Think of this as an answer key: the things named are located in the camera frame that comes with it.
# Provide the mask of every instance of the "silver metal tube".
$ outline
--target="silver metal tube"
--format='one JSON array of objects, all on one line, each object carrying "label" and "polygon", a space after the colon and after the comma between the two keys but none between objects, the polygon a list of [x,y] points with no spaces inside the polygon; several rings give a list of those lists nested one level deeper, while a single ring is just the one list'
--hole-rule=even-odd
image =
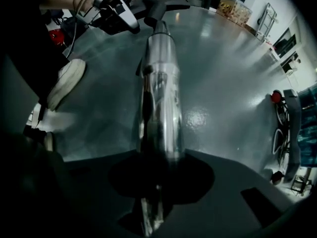
[{"label": "silver metal tube", "polygon": [[148,38],[142,59],[140,143],[145,154],[160,154],[168,161],[183,157],[182,114],[179,101],[179,67],[175,43],[164,21],[158,21]]}]

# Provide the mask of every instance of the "black pants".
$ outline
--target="black pants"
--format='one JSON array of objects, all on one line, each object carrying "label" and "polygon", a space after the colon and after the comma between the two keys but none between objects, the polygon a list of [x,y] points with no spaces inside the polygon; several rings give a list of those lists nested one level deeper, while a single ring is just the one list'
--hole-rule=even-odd
[{"label": "black pants", "polygon": [[68,59],[52,42],[41,20],[40,0],[15,0],[5,9],[5,51],[24,80],[46,104],[46,98]]}]

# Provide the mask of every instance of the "person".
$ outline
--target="person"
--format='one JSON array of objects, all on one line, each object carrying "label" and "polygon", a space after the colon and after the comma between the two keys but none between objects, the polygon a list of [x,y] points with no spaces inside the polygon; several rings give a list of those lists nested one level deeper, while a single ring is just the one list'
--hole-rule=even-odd
[{"label": "person", "polygon": [[[54,45],[41,20],[40,8],[75,10],[83,12],[93,6],[94,0],[14,0],[2,4],[5,52],[23,79],[39,97],[39,103],[54,111],[61,100],[82,78],[86,63],[81,59],[69,61]],[[44,142],[48,135],[26,127],[25,135]]]}]

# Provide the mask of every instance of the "gray floor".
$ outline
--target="gray floor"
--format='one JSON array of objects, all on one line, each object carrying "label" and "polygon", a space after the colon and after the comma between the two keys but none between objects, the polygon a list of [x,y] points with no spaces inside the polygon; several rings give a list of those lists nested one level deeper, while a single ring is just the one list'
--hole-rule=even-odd
[{"label": "gray floor", "polygon": [[[271,158],[277,120],[268,94],[289,89],[282,68],[243,28],[198,7],[164,16],[175,39],[185,147],[260,172]],[[45,123],[66,161],[135,149],[141,79],[135,76],[151,29],[109,36],[90,29],[71,58],[87,62],[78,86]]]}]

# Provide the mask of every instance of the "shoe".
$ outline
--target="shoe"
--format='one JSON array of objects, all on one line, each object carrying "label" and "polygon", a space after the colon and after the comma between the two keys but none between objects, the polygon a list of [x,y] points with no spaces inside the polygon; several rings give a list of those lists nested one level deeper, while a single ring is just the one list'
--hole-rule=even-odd
[{"label": "shoe", "polygon": [[54,150],[53,146],[53,133],[47,132],[46,136],[44,137],[44,147],[47,151],[52,152]]},{"label": "shoe", "polygon": [[85,72],[86,63],[74,59],[58,72],[58,81],[47,97],[48,108],[54,111],[60,101],[70,93]]}]

